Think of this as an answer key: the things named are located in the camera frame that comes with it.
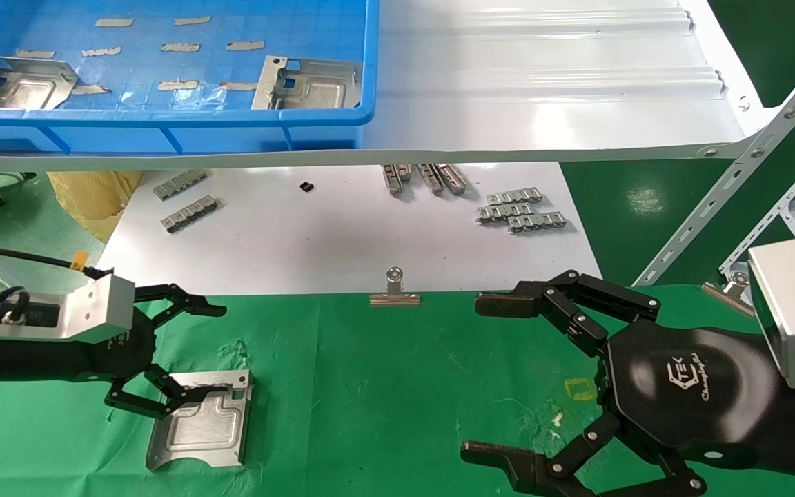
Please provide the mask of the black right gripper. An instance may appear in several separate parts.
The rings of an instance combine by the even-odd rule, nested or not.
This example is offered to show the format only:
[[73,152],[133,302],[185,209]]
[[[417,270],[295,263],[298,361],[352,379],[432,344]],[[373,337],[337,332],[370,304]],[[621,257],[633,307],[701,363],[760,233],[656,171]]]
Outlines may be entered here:
[[[620,418],[603,413],[552,458],[506,445],[461,444],[464,462],[501,469],[516,493],[596,495],[576,474],[621,434],[622,421],[624,443],[649,462],[656,457],[664,476],[603,496],[703,496],[707,483],[685,460],[795,476],[795,388],[777,369],[764,337],[662,327],[651,322],[660,311],[656,299],[577,271],[520,281],[508,292],[481,292],[474,311],[543,317],[590,358],[606,354],[606,402]],[[608,340],[588,311],[632,324]]]

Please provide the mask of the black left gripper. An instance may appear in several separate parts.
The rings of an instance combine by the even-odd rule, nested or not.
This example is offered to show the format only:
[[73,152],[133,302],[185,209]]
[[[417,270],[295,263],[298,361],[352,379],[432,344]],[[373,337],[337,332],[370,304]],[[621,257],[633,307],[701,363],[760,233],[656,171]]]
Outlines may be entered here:
[[[190,295],[176,284],[136,287],[135,303],[157,301],[168,301],[170,307],[152,317],[135,309],[131,330],[97,344],[0,340],[0,382],[111,382],[105,405],[157,420],[186,404],[203,402],[210,393],[227,392],[228,386],[216,384],[184,387],[161,366],[152,364],[159,327],[181,313],[220,318],[227,308],[205,296]],[[124,392],[127,380],[139,374],[157,388],[165,402]]]

